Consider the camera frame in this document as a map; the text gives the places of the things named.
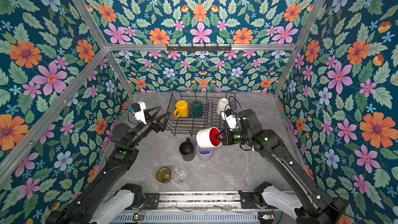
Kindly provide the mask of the red and white mug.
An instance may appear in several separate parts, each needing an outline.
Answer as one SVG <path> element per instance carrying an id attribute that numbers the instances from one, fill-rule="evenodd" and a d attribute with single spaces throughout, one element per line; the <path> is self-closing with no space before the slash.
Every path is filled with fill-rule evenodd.
<path id="1" fill-rule="evenodd" d="M 201 148 L 215 148 L 220 147 L 222 141 L 220 138 L 220 130 L 216 127 L 206 128 L 197 133 L 197 144 Z"/>

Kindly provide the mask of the yellow plastic cup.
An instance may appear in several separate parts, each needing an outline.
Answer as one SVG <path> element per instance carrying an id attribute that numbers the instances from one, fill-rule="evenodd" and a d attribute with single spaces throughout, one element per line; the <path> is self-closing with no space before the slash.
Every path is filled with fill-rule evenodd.
<path id="1" fill-rule="evenodd" d="M 175 118 L 186 118 L 189 116 L 189 106 L 187 101 L 180 100 L 176 103 L 176 109 L 174 111 Z"/>

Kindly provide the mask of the cream and green mug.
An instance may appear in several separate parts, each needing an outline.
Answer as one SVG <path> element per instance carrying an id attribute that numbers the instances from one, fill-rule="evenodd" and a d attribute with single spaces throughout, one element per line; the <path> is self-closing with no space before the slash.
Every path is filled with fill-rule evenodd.
<path id="1" fill-rule="evenodd" d="M 191 104 L 190 116 L 192 118 L 201 118 L 204 114 L 203 104 L 200 100 L 194 100 Z"/>

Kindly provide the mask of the black mug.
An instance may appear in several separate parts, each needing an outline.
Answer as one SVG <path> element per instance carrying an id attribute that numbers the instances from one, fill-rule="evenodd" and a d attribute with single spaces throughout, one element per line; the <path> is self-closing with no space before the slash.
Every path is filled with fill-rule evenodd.
<path id="1" fill-rule="evenodd" d="M 184 161 L 192 161 L 195 158 L 194 145 L 189 138 L 186 138 L 186 141 L 180 144 L 179 152 Z"/>

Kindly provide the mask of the cream ceramic mug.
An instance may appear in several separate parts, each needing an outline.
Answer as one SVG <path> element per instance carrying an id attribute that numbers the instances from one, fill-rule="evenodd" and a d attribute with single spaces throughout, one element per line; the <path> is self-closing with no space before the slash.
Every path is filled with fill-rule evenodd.
<path id="1" fill-rule="evenodd" d="M 217 104 L 217 114 L 221 115 L 226 110 L 230 109 L 229 100 L 227 98 L 221 98 Z"/>

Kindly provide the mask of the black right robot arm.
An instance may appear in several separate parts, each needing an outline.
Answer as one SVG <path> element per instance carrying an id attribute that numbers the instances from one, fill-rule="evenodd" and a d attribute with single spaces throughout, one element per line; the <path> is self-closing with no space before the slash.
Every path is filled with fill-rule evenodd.
<path id="1" fill-rule="evenodd" d="M 222 117 L 227 127 L 199 130 L 197 144 L 202 148 L 246 144 L 249 150 L 258 152 L 271 163 L 294 191 L 289 195 L 265 181 L 254 190 L 254 200 L 259 206 L 275 207 L 298 224 L 338 223 L 346 209 L 344 200 L 331 197 L 317 186 L 293 158 L 282 138 L 275 131 L 264 129 L 253 110 L 235 115 L 225 110 Z"/>

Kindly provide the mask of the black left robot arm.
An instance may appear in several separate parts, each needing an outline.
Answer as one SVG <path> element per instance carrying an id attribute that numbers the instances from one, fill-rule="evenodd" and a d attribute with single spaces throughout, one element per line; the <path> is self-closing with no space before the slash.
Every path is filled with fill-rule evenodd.
<path id="1" fill-rule="evenodd" d="M 120 123 L 113 129 L 111 141 L 115 148 L 102 170 L 88 187 L 61 211 L 53 211 L 47 224 L 109 224 L 128 207 L 140 208 L 144 203 L 140 185 L 126 184 L 102 204 L 115 183 L 131 168 L 137 159 L 137 145 L 149 133 L 166 130 L 170 112 L 159 114 L 161 107 L 145 108 L 144 102 L 132 104 L 128 111 L 138 121 L 135 127 Z"/>

